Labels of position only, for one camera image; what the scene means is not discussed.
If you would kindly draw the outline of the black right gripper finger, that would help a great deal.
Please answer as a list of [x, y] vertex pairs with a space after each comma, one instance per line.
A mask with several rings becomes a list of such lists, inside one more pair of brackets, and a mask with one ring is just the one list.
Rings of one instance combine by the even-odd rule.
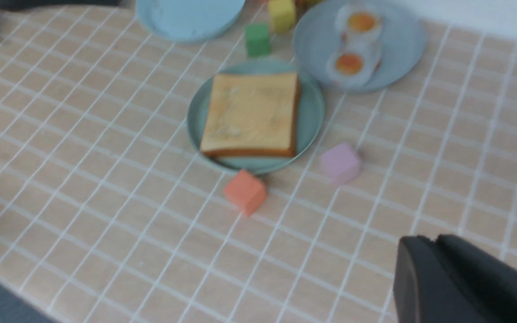
[[517, 323], [517, 269], [456, 235], [400, 238], [400, 323]]

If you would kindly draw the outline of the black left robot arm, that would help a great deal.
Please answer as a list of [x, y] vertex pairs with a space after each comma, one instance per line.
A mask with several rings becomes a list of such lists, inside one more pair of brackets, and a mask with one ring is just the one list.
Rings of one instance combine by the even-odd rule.
[[0, 0], [0, 12], [24, 12], [57, 6], [123, 7], [125, 0]]

